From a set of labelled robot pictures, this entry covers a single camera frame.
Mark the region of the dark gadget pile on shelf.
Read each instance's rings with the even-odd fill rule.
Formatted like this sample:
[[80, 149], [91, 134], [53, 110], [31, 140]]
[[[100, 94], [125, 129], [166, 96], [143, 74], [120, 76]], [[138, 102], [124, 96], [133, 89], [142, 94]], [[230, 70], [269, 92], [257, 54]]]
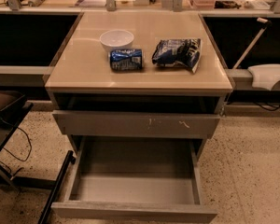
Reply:
[[216, 0], [215, 8], [240, 8], [239, 1], [244, 0]]

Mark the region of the white curved base object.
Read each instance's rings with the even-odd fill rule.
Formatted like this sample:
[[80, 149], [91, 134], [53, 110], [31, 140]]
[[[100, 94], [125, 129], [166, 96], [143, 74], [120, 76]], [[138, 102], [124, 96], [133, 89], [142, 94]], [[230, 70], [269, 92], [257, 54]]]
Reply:
[[270, 91], [280, 81], [280, 64], [262, 64], [250, 66], [249, 73], [252, 75], [252, 87]]

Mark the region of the white rod with cap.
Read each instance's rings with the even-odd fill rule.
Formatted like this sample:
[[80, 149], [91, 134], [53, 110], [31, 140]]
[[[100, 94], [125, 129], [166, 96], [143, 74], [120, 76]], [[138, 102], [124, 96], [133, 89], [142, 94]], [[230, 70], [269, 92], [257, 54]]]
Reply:
[[264, 19], [262, 17], [257, 18], [257, 22], [260, 22], [262, 24], [262, 27], [259, 29], [259, 32], [255, 35], [255, 37], [252, 39], [248, 47], [245, 49], [241, 57], [238, 59], [238, 61], [235, 63], [235, 65], [232, 67], [233, 69], [237, 69], [238, 66], [241, 64], [241, 62], [244, 60], [246, 55], [249, 53], [250, 50], [255, 46], [257, 41], [261, 38], [262, 34], [267, 30], [269, 26], [272, 25], [272, 22], [270, 20]]

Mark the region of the black side cart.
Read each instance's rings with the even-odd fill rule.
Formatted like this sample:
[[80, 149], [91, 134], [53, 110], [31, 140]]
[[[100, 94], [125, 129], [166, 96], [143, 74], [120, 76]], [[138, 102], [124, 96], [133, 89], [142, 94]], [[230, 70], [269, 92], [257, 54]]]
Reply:
[[[33, 104], [29, 103], [26, 96], [21, 92], [0, 90], [0, 152], [11, 135], [19, 129], [19, 125], [32, 106]], [[0, 179], [12, 188], [17, 189], [17, 186], [12, 181], [11, 173], [1, 165]]]

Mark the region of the white bowl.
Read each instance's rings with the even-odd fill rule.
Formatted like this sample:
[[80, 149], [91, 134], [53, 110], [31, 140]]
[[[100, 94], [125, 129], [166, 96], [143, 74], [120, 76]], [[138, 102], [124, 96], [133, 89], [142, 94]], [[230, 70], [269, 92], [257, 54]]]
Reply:
[[132, 46], [134, 35], [127, 30], [109, 30], [100, 35], [100, 43], [106, 52], [113, 49], [128, 49]]

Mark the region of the grey middle drawer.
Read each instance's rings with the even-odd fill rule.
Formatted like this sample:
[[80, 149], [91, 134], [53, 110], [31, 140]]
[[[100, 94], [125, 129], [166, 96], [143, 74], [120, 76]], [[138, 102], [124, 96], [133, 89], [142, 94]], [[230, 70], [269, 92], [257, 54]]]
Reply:
[[209, 139], [219, 115], [54, 110], [62, 134]]

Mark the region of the blue chip bag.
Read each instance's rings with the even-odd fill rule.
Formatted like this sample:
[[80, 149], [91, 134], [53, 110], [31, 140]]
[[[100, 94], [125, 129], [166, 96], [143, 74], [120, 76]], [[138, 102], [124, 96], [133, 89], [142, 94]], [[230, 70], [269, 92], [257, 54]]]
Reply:
[[152, 63], [159, 67], [181, 66], [195, 73], [201, 53], [200, 38], [161, 40], [152, 55]]

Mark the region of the black metal bar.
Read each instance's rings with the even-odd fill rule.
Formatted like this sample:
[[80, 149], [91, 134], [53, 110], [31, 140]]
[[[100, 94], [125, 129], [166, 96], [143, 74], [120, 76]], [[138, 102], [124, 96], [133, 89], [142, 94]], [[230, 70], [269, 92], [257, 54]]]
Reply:
[[49, 197], [46, 201], [46, 204], [43, 208], [43, 211], [41, 213], [41, 216], [40, 216], [37, 224], [47, 224], [51, 206], [57, 197], [57, 194], [59, 192], [59, 189], [60, 189], [63, 179], [65, 177], [67, 168], [70, 163], [75, 163], [75, 160], [76, 160], [76, 158], [74, 157], [74, 152], [72, 150], [68, 150], [66, 153], [66, 156], [63, 160], [63, 165], [57, 175], [56, 180], [54, 181], [52, 190], [50, 191]]

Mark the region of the grey drawer cabinet with glass top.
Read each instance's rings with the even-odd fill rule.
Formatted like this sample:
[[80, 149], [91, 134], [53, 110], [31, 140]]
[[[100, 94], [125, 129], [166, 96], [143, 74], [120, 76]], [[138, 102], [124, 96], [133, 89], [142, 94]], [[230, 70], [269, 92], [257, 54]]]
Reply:
[[[112, 29], [133, 33], [144, 53], [143, 69], [114, 71], [99, 42]], [[184, 67], [160, 68], [151, 56], [164, 39], [200, 38], [202, 55], [195, 73]], [[55, 110], [219, 115], [232, 90], [213, 44], [195, 12], [88, 11], [84, 13], [46, 83]], [[74, 150], [84, 137], [65, 134]], [[202, 152], [209, 139], [189, 139]]]

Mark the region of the grey open bottom drawer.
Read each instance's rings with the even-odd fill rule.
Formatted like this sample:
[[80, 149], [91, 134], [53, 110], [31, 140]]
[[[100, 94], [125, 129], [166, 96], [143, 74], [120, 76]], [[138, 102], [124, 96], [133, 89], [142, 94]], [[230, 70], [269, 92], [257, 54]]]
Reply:
[[86, 137], [61, 201], [66, 218], [209, 223], [190, 140]]

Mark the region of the blue soda can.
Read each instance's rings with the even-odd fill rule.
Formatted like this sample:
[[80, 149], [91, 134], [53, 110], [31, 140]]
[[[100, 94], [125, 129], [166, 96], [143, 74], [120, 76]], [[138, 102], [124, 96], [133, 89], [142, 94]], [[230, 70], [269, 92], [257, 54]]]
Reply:
[[134, 71], [143, 68], [140, 49], [114, 49], [108, 54], [110, 68], [114, 71]]

